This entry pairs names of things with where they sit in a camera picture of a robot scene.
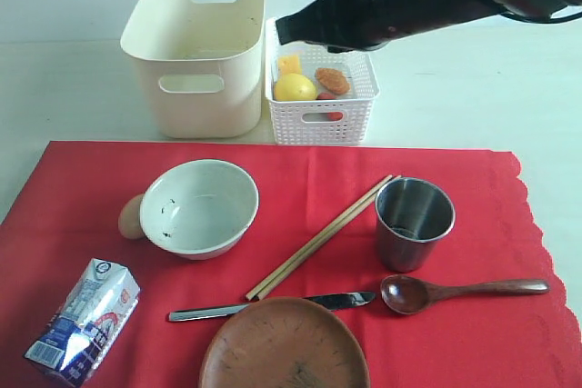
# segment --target cheese slice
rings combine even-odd
[[[276,65],[279,68],[280,75],[286,75],[287,73],[297,73],[298,75],[302,74],[299,55],[279,56],[276,60]]]

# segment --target brown egg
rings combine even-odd
[[[144,195],[139,194],[127,202],[117,220],[119,233],[129,240],[137,240],[146,236],[139,223],[139,205],[142,203],[142,197]]]

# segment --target white basket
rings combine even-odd
[[[233,137],[258,123],[265,0],[139,0],[121,47],[158,129]]]
[[[280,55],[299,55],[303,74],[325,91],[315,79],[319,67],[340,70],[350,83],[350,91],[334,101],[278,102],[273,85],[278,79],[276,59]],[[269,102],[275,140],[278,144],[360,144],[366,136],[367,123],[379,94],[376,75],[366,53],[330,54],[318,45],[292,43],[280,45],[275,19],[266,21],[266,99]],[[329,121],[326,113],[342,113],[339,121]]]

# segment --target knife handle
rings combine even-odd
[[[190,320],[200,320],[203,318],[226,317],[233,313],[239,313],[250,303],[230,304],[228,306],[215,306],[205,309],[185,309],[174,311],[167,316],[168,322],[189,322]]]

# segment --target chopsticks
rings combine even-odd
[[[360,197],[355,203],[349,206],[333,222],[328,224],[319,234],[314,236],[303,247],[297,250],[289,259],[279,265],[269,276],[261,281],[255,288],[246,295],[247,300],[258,298],[262,300],[279,284],[281,284],[294,270],[301,265],[317,249],[324,245],[332,236],[337,234],[346,224],[354,220],[369,205],[374,202],[377,192],[390,180],[398,179],[400,176],[386,176],[379,183],[374,185],[367,193]]]

